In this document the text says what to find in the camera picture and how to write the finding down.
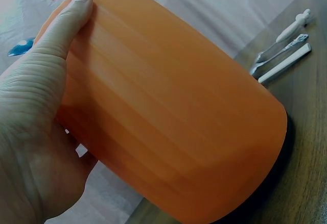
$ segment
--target ridged surface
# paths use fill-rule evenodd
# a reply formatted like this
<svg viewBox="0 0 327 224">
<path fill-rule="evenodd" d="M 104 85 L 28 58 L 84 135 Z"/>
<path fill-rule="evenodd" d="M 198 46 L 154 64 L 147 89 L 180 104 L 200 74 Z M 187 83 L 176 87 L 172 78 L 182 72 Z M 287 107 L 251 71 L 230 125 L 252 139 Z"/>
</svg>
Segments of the ridged surface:
<svg viewBox="0 0 327 224">
<path fill-rule="evenodd" d="M 182 223 L 226 215 L 275 162 L 286 132 L 282 105 L 157 3 L 94 1 L 67 59 L 59 120 Z"/>
</svg>

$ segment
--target wood grain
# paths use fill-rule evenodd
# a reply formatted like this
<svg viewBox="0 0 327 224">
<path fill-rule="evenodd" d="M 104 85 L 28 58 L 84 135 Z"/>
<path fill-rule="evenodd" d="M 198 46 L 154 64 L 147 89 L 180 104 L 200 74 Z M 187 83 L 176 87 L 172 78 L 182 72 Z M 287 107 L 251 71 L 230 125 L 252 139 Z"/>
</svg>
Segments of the wood grain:
<svg viewBox="0 0 327 224">
<path fill-rule="evenodd" d="M 269 198 L 253 213 L 240 216 L 234 223 L 327 223 L 327 0 L 295 0 L 236 61 L 249 69 L 256 54 L 270 46 L 294 21 L 294 16 L 306 8 L 314 15 L 305 29 L 313 52 L 267 85 L 295 123 L 291 160 Z M 144 199 L 127 222 L 138 223 L 177 222 Z"/>
</svg>

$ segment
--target person's hand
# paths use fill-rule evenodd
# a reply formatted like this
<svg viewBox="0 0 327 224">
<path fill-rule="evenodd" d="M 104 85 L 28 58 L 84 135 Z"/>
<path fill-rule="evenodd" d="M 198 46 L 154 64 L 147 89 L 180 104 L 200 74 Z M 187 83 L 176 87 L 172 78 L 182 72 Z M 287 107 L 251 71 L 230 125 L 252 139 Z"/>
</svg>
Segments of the person's hand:
<svg viewBox="0 0 327 224">
<path fill-rule="evenodd" d="M 68 48 L 93 0 L 73 0 L 36 45 L 0 76 L 0 223 L 42 223 L 82 195 L 97 160 L 55 121 Z"/>
</svg>

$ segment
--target white handle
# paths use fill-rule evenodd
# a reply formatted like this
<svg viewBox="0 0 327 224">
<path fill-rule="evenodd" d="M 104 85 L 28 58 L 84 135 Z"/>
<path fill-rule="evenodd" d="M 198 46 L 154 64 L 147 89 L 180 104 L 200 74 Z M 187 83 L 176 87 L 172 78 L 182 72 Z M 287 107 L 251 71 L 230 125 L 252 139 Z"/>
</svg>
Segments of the white handle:
<svg viewBox="0 0 327 224">
<path fill-rule="evenodd" d="M 298 49 L 296 52 L 294 52 L 292 55 L 290 55 L 288 58 L 286 58 L 283 62 L 278 64 L 276 67 L 272 68 L 268 72 L 266 72 L 264 75 L 262 75 L 258 82 L 261 84 L 265 82 L 266 80 L 273 77 L 278 72 L 282 71 L 284 68 L 290 66 L 297 60 L 299 60 L 301 57 L 303 57 L 306 53 L 309 53 L 311 51 L 311 46 L 307 43 L 304 46 L 302 46 L 300 49 Z"/>
<path fill-rule="evenodd" d="M 310 16 L 310 9 L 306 9 L 303 13 L 298 14 L 295 17 L 295 22 L 293 22 L 291 25 L 289 25 L 282 33 L 277 37 L 276 43 L 280 43 L 287 38 L 289 38 L 299 26 L 304 26 L 307 22 L 307 19 Z"/>
</svg>

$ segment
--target white cloth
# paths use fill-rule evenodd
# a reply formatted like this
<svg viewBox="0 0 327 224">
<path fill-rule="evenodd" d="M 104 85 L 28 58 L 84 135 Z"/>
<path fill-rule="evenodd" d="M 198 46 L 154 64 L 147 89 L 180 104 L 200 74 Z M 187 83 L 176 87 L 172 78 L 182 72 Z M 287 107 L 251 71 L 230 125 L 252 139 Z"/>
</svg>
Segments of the white cloth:
<svg viewBox="0 0 327 224">
<path fill-rule="evenodd" d="M 155 1 L 234 57 L 293 0 Z"/>
</svg>

